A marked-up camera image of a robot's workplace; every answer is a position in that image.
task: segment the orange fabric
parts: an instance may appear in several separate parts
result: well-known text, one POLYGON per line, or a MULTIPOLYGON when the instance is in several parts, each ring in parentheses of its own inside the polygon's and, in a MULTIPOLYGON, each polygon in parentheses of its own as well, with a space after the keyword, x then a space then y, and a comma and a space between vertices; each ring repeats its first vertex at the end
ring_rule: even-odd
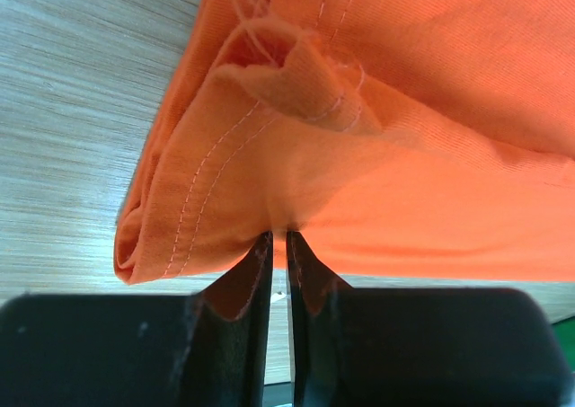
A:
POLYGON ((575 281, 573 10, 203 0, 117 274, 221 270, 299 228, 339 273, 575 281))

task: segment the green fabric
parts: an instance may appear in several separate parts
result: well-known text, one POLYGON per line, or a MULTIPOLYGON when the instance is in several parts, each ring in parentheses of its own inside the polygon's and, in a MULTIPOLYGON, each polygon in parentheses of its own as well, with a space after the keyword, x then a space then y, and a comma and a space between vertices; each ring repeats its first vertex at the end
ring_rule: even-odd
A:
POLYGON ((559 343, 567 356, 571 369, 575 370, 575 317, 553 325, 559 343))

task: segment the orange cloth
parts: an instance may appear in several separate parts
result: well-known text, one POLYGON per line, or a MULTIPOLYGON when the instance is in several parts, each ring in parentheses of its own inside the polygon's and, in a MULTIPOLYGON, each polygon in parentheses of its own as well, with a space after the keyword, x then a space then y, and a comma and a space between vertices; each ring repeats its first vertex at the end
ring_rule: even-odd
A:
POLYGON ((203 0, 118 276, 221 270, 299 228, 339 273, 575 281, 574 10, 203 0))

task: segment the folded shirt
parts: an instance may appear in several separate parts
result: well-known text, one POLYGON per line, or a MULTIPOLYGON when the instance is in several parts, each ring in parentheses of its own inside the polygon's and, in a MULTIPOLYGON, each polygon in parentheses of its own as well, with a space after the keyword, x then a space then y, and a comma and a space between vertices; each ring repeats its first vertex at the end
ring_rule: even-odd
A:
POLYGON ((222 270, 297 229, 339 273, 575 281, 573 10, 203 0, 117 275, 222 270))

